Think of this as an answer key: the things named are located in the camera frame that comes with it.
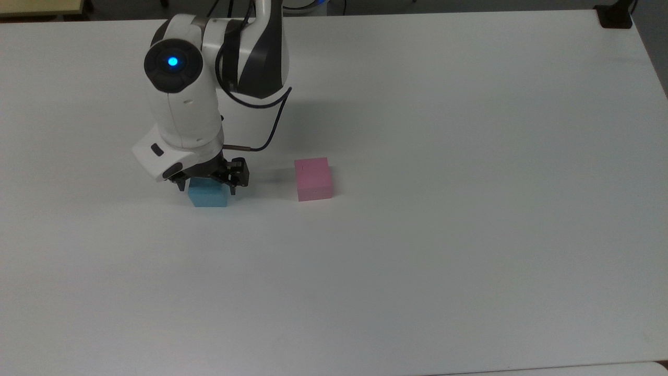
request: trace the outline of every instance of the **white table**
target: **white table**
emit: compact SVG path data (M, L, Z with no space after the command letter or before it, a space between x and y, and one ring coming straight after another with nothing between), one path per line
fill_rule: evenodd
M229 207L195 209L130 152L160 23L0 25L1 374L668 358L668 101L635 28L594 11L286 19L277 135ZM275 113L220 108L242 145ZM309 157L329 158L333 199L297 202Z

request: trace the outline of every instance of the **pink cube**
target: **pink cube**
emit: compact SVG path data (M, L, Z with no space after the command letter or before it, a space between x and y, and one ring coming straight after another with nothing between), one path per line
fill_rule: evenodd
M330 199L334 196L327 158L297 159L295 173L299 201Z

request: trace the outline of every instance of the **blue cube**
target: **blue cube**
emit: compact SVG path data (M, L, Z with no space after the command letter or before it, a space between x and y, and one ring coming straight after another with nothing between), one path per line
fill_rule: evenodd
M227 186L203 177L191 177L188 197L195 207L226 207Z

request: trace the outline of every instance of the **cable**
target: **cable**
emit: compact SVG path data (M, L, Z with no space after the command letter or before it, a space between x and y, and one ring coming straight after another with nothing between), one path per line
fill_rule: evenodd
M269 104L269 107L275 106L279 101L281 101L281 107L279 107L278 113L276 113L276 120L274 120L274 126L271 128L271 133L269 134L269 138L265 142L264 145L262 145L259 148L252 148L252 147L242 147L239 145L223 145L223 149L227 150L236 150L236 151L263 151L269 146L269 143L271 143L271 140L274 138L274 133L276 133L276 127L279 125L279 120L281 119L281 114L283 113L283 107L285 106L285 102L288 100L288 96L290 96L290 92L292 91L292 87L289 87L288 90L276 101L274 101L272 104ZM255 106L253 108L267 108L266 106L260 106L257 107L257 105L252 105Z
M230 0L230 6L227 7L227 18L232 18L232 8L233 7L234 7L234 0Z
M253 0L248 0L248 10L246 10L246 16L244 17L244 20L241 22L240 28L243 29L246 25L248 25L248 19L251 18L251 7L255 9L255 2Z
M220 1L220 0L216 0L216 1L213 3L213 5L211 5L211 9L209 9L209 13L206 14L207 17L211 17L211 13L213 13L213 10L216 9L216 5L218 5L218 2L219 2L219 1Z

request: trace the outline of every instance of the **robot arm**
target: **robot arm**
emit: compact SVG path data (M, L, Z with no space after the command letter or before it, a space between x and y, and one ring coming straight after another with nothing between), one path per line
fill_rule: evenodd
M156 119L132 151L157 181L184 189L190 177L248 185L243 158L223 158L224 135L216 87L266 98L288 72L282 0L252 0L247 20L175 15L156 32L144 59L146 93Z

